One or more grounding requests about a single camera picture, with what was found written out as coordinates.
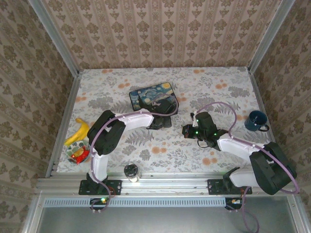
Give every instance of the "gray floor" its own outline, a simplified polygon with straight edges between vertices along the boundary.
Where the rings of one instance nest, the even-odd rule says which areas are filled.
[[[286,199],[249,198],[260,233],[296,233]],[[255,230],[255,222],[247,218]],[[38,233],[246,233],[241,213],[224,208],[45,208]]]

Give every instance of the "wall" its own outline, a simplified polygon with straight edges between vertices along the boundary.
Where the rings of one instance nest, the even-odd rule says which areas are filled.
[[[311,1],[296,0],[255,72],[276,137],[311,216]]]
[[[0,232],[18,232],[72,84],[26,0],[0,1]]]
[[[280,0],[43,0],[80,69],[247,66]]]

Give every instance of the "blue mug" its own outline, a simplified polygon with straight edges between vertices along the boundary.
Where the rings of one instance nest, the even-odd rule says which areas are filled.
[[[266,124],[267,123],[267,116],[265,113],[261,111],[252,111],[247,120],[244,122],[245,127],[250,131],[262,131],[267,132],[270,128]]]

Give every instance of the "banana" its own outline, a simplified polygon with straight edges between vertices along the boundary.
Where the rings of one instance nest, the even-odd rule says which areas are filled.
[[[86,136],[87,136],[87,132],[89,130],[89,126],[86,122],[84,122],[82,119],[80,118],[76,118],[76,122],[77,123],[81,123],[81,127],[80,129],[71,137],[67,138],[65,140],[65,146],[70,146],[72,143],[76,142],[76,141],[81,141],[83,140]]]

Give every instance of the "floral tablecloth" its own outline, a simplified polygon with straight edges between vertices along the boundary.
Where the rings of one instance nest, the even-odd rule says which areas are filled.
[[[190,113],[207,103],[223,101],[238,114],[233,134],[257,143],[268,141],[267,133],[250,132],[244,127],[248,114],[259,109],[245,67],[137,68],[85,70],[75,100],[66,138],[80,127],[80,117],[90,126],[104,110],[132,112],[129,92],[169,82],[179,101],[172,127],[158,131],[138,128],[127,131],[110,154],[108,172],[123,172],[133,162],[142,172],[225,172],[246,162],[230,153],[200,148],[194,139],[184,139],[182,126],[192,124]],[[233,113],[226,107],[208,108],[218,128],[228,129]],[[68,161],[63,146],[57,172],[88,172],[90,159],[79,165]]]

